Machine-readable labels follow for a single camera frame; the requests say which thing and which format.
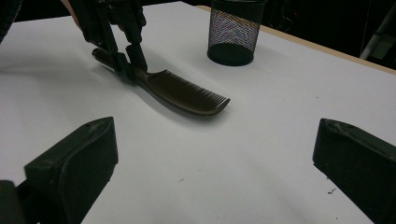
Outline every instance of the comb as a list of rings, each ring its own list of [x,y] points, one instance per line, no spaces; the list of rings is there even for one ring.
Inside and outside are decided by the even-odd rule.
[[[114,69],[110,56],[103,50],[94,49],[92,56],[98,62]],[[193,115],[216,115],[230,102],[230,99],[206,90],[167,70],[148,73],[135,66],[131,66],[131,70],[134,78],[130,79],[149,92],[157,101]]]

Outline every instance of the comb teeth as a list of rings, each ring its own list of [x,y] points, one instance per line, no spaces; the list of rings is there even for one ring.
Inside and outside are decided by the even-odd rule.
[[[206,90],[169,71],[163,71],[148,78],[148,84],[164,98],[194,112],[216,114],[230,99]]]

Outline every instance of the dark background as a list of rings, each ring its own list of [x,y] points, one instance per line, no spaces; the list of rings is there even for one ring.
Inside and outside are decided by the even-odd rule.
[[[269,0],[262,24],[359,57],[396,0]],[[141,0],[143,6],[176,0]],[[210,7],[211,0],[184,0]],[[24,0],[16,21],[68,16],[59,0]],[[396,20],[387,35],[396,36]]]

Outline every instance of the table edge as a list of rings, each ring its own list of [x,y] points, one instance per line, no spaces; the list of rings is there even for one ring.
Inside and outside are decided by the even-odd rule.
[[[202,10],[205,10],[205,11],[210,11],[210,7],[207,7],[207,6],[196,6],[196,7],[200,8]],[[388,72],[388,73],[391,73],[393,75],[396,75],[396,70],[394,70],[394,69],[379,65],[377,63],[371,63],[371,62],[365,61],[363,59],[360,59],[360,58],[345,54],[345,53],[340,52],[340,51],[335,50],[335,49],[326,48],[326,47],[321,46],[319,44],[315,44],[313,42],[301,39],[301,38],[296,37],[294,35],[289,35],[289,34],[280,32],[278,30],[266,27],[264,25],[261,25],[260,30],[262,32],[267,33],[267,34],[275,35],[275,36],[280,37],[282,39],[291,41],[293,43],[300,44],[300,45],[309,47],[311,49],[315,49],[315,50],[319,50],[321,52],[325,52],[325,53],[331,54],[331,55],[333,55],[335,57],[338,57],[338,58],[342,58],[342,59],[345,59],[345,60],[348,60],[348,61],[351,61],[351,62],[354,62],[354,63],[359,63],[359,64],[362,64],[362,65],[365,65],[365,66],[368,66],[368,67],[372,67],[374,69],[378,69],[378,70],[381,70],[381,71]]]

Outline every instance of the robotic arm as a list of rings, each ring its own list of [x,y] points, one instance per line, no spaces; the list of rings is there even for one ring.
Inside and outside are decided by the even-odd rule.
[[[117,24],[131,43],[126,48],[131,65],[147,71],[143,51],[142,28],[146,25],[140,0],[69,0],[87,42],[94,44],[111,59],[112,67],[122,77],[134,79],[123,53],[119,53],[111,24]]]
[[[113,68],[120,77],[136,82],[164,105],[195,116],[218,114],[229,102],[221,95],[199,87],[169,72],[148,73],[140,47],[142,28],[146,25],[140,0],[69,0],[85,40],[98,49],[94,58]],[[111,30],[117,24],[125,33],[129,46],[120,53]]]

